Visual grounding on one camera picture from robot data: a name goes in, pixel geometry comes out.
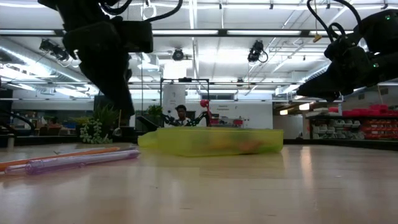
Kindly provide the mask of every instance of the ceiling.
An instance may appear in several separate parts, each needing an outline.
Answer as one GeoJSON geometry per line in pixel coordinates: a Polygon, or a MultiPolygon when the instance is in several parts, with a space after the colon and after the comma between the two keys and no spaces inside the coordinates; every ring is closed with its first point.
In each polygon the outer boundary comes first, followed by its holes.
{"type": "MultiPolygon", "coordinates": [[[[309,29],[316,27],[322,30],[320,24],[305,7],[303,0],[273,0],[273,10],[270,1],[260,0],[184,0],[184,5],[175,15],[152,23],[154,29],[309,29]]],[[[339,22],[346,30],[352,30],[356,21],[350,10],[337,2],[331,1],[331,8],[326,9],[328,0],[318,0],[318,15],[327,23],[339,22]]],[[[351,1],[362,18],[379,12],[384,5],[382,0],[351,1]]],[[[398,0],[386,1],[389,7],[397,7],[398,0]]],[[[156,1],[151,5],[156,8],[157,15],[171,10],[176,0],[156,1]]],[[[141,2],[134,4],[125,11],[124,20],[142,20],[141,2]]],[[[144,16],[150,17],[152,9],[145,9],[144,16]]],[[[40,7],[36,0],[0,0],[0,28],[1,29],[63,29],[59,14],[46,7],[40,7]]],[[[35,52],[39,56],[43,53],[39,45],[43,37],[3,37],[7,40],[35,52]]],[[[61,37],[49,38],[62,46],[61,37]]],[[[243,78],[245,82],[303,82],[319,68],[328,65],[328,59],[323,51],[329,44],[327,38],[317,43],[313,38],[287,37],[154,37],[154,55],[159,59],[159,65],[171,62],[171,52],[175,48],[183,49],[184,54],[191,60],[194,44],[197,45],[196,64],[198,73],[195,74],[192,61],[187,62],[187,76],[209,78],[215,82],[235,82],[243,78]],[[262,40],[269,54],[267,63],[250,66],[247,61],[249,49],[256,40],[262,40]]],[[[50,55],[44,58],[55,61],[50,55]]],[[[161,72],[138,69],[139,57],[133,57],[130,67],[133,69],[134,81],[145,82],[160,80],[161,72]]],[[[62,63],[65,73],[80,73],[79,62],[62,63]]],[[[144,88],[155,89],[159,86],[144,85],[144,88]]],[[[257,90],[275,90],[277,86],[258,86],[257,90]]],[[[230,89],[236,86],[213,86],[216,89],[230,89]]]]}

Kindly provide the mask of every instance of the black cable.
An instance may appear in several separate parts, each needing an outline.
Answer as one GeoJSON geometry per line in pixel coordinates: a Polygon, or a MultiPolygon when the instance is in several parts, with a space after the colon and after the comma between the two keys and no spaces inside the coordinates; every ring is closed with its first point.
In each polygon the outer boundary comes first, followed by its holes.
{"type": "Polygon", "coordinates": [[[267,54],[267,52],[265,52],[264,50],[262,50],[262,52],[267,56],[267,59],[265,60],[265,61],[262,61],[262,60],[260,60],[260,58],[259,58],[259,62],[261,62],[261,63],[266,63],[267,61],[268,61],[268,54],[267,54]]]}
{"type": "Polygon", "coordinates": [[[131,2],[132,2],[132,0],[127,0],[121,7],[115,8],[115,9],[112,8],[111,6],[107,5],[106,3],[101,2],[101,7],[108,14],[110,14],[112,16],[117,16],[117,15],[122,14],[129,7],[131,2]]]}
{"type": "Polygon", "coordinates": [[[330,24],[330,26],[329,26],[329,31],[331,32],[331,34],[332,34],[332,36],[333,36],[334,38],[337,39],[340,35],[338,35],[338,34],[333,30],[333,27],[336,27],[336,28],[341,32],[342,35],[346,35],[346,31],[344,30],[343,26],[340,25],[338,22],[334,22],[334,23],[330,24]]]}
{"type": "MultiPolygon", "coordinates": [[[[324,21],[318,16],[318,14],[312,9],[311,4],[310,4],[311,1],[312,1],[312,0],[308,0],[308,1],[307,1],[308,10],[310,10],[311,14],[317,19],[317,21],[319,21],[319,23],[320,23],[320,24],[323,26],[323,28],[326,30],[326,33],[328,34],[328,37],[329,37],[329,39],[330,39],[330,42],[333,42],[333,41],[334,41],[334,40],[333,40],[333,33],[330,32],[330,29],[327,27],[327,25],[325,24],[325,22],[324,22],[324,21]]],[[[357,21],[357,23],[358,23],[359,30],[362,30],[362,20],[361,20],[361,16],[359,16],[358,11],[354,8],[354,6],[352,6],[350,3],[348,3],[348,2],[346,2],[346,1],[344,1],[344,0],[333,0],[333,1],[336,1],[336,2],[338,2],[338,3],[340,3],[340,4],[343,4],[343,5],[345,5],[348,9],[350,9],[351,12],[353,12],[353,14],[354,14],[354,16],[355,16],[355,18],[356,18],[356,21],[357,21]]]]}
{"type": "Polygon", "coordinates": [[[169,17],[169,16],[174,15],[176,12],[178,12],[178,10],[181,9],[182,3],[183,3],[183,0],[178,0],[177,6],[176,6],[173,10],[171,10],[170,12],[166,12],[166,13],[163,14],[163,15],[155,16],[155,17],[149,18],[149,19],[147,19],[146,21],[148,21],[148,22],[154,22],[154,21],[157,21],[157,20],[160,20],[160,19],[165,19],[165,18],[167,18],[167,17],[169,17]]]}

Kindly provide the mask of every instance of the green plant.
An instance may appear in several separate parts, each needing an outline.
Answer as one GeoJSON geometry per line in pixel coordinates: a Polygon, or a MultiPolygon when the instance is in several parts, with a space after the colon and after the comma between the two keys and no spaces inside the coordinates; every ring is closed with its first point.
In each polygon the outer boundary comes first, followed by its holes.
{"type": "Polygon", "coordinates": [[[83,142],[91,143],[91,144],[109,144],[112,143],[112,139],[108,138],[108,135],[105,137],[101,137],[102,133],[102,122],[94,118],[90,118],[90,120],[84,124],[82,128],[80,128],[80,138],[83,142]]]}
{"type": "Polygon", "coordinates": [[[150,105],[148,107],[148,115],[155,118],[159,118],[163,113],[163,109],[160,105],[150,105]]]}
{"type": "Polygon", "coordinates": [[[113,106],[106,105],[104,107],[97,106],[94,110],[93,119],[99,121],[103,126],[111,126],[119,117],[119,111],[114,110],[113,106]]]}
{"type": "Polygon", "coordinates": [[[90,120],[90,117],[80,117],[80,118],[70,118],[72,121],[76,122],[77,125],[83,125],[85,123],[88,123],[90,120]]]}

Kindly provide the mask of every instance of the shelf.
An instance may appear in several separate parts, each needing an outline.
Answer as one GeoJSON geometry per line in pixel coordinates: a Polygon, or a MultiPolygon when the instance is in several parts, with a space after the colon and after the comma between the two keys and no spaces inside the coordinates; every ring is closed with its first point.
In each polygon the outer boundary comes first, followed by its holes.
{"type": "Polygon", "coordinates": [[[317,115],[306,117],[305,119],[398,119],[396,116],[325,116],[317,115]]]}

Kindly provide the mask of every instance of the desk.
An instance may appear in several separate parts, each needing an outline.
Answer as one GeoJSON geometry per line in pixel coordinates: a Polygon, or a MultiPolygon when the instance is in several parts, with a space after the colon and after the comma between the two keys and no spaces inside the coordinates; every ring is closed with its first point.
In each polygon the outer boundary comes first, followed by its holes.
{"type": "MultiPolygon", "coordinates": [[[[17,147],[0,161],[76,147],[17,147]]],[[[0,223],[387,224],[398,223],[397,189],[391,151],[286,146],[280,154],[201,158],[144,151],[135,161],[0,177],[0,223]]]]}

